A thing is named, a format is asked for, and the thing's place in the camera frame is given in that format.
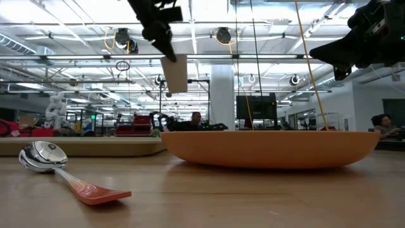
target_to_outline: large orange bowl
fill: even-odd
[[[165,132],[167,150],[188,162],[242,168],[334,168],[371,153],[374,132]]]

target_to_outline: spoon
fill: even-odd
[[[87,205],[98,205],[130,197],[130,191],[117,191],[89,184],[68,174],[62,168],[68,163],[63,150],[51,143],[37,141],[26,145],[18,156],[20,163],[27,169],[40,172],[55,172],[60,175],[76,197]]]

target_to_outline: column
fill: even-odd
[[[235,130],[234,68],[232,65],[212,65],[210,76],[210,122],[223,123]]]

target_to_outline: woman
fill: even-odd
[[[397,134],[398,128],[391,126],[391,117],[387,114],[381,114],[371,118],[374,125],[374,132],[381,134],[380,139],[385,139],[389,135]]]

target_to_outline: table surface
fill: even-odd
[[[405,153],[344,168],[265,171],[142,158],[70,158],[66,171],[132,197],[83,205],[52,174],[0,158],[0,227],[404,227]]]

